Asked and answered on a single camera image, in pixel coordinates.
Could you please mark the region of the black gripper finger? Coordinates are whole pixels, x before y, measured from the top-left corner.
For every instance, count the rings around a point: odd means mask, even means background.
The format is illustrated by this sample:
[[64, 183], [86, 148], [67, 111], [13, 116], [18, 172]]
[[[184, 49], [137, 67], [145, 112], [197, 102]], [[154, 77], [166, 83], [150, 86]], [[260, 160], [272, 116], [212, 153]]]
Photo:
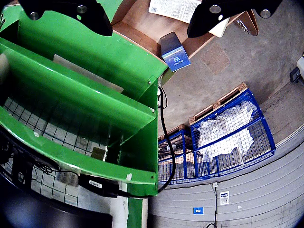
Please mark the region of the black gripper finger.
[[54, 11], [78, 20], [99, 35], [113, 34], [111, 22], [96, 0], [20, 0], [19, 3], [31, 20], [40, 19], [45, 11]]
[[192, 15], [187, 35], [189, 38], [203, 36], [223, 20], [250, 9], [267, 19], [280, 3], [280, 0], [203, 0]]

